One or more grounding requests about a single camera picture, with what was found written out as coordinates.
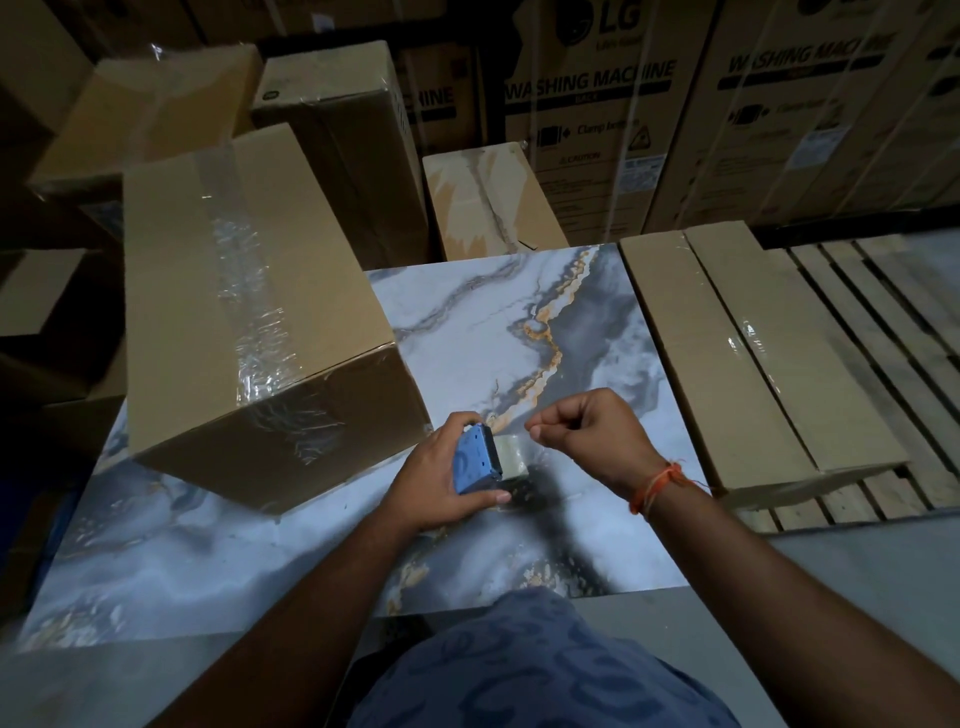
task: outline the orange thread bracelet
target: orange thread bracelet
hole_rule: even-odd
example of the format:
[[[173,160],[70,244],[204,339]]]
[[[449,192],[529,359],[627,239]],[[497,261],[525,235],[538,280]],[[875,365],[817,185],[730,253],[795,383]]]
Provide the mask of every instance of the orange thread bracelet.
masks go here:
[[[650,506],[654,503],[654,498],[670,483],[695,485],[692,480],[684,475],[684,469],[680,467],[680,463],[670,463],[670,465],[651,479],[650,485],[644,490],[636,492],[630,501],[630,512],[635,516],[637,514],[643,514],[643,518],[646,519],[647,514],[650,512]]]

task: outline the table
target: table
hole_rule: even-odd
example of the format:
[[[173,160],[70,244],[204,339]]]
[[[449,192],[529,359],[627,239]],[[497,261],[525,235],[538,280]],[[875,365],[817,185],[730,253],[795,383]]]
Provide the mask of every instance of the table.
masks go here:
[[[369,277],[434,425],[474,409],[496,432],[523,432],[538,408],[609,386],[654,445],[703,480],[616,246]],[[271,518],[139,466],[125,425],[126,405],[24,624],[22,649],[249,628],[376,505],[406,456]],[[376,615],[478,607],[532,585],[583,596],[685,583],[622,500],[565,456],[529,448],[531,475],[514,501],[420,536]]]

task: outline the shirt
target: shirt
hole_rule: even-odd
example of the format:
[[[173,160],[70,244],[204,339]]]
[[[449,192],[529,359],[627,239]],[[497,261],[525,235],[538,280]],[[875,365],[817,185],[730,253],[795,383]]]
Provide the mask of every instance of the shirt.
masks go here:
[[[349,728],[730,728],[721,700],[631,640],[593,631],[544,588],[510,592],[483,617],[407,651]]]

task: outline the forearm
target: forearm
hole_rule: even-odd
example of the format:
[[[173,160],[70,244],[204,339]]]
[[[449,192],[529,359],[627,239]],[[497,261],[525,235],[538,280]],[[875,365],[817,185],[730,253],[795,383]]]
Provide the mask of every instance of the forearm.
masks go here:
[[[151,725],[322,724],[414,536],[374,510]]]
[[[650,523],[794,724],[956,725],[960,686],[913,647],[746,529],[669,486]]]

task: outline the small blue box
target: small blue box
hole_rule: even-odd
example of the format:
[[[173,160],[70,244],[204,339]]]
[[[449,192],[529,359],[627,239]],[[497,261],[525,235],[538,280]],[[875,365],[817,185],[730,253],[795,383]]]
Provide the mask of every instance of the small blue box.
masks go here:
[[[499,483],[502,476],[493,433],[486,425],[472,425],[460,436],[453,455],[454,490],[457,493],[484,490]]]

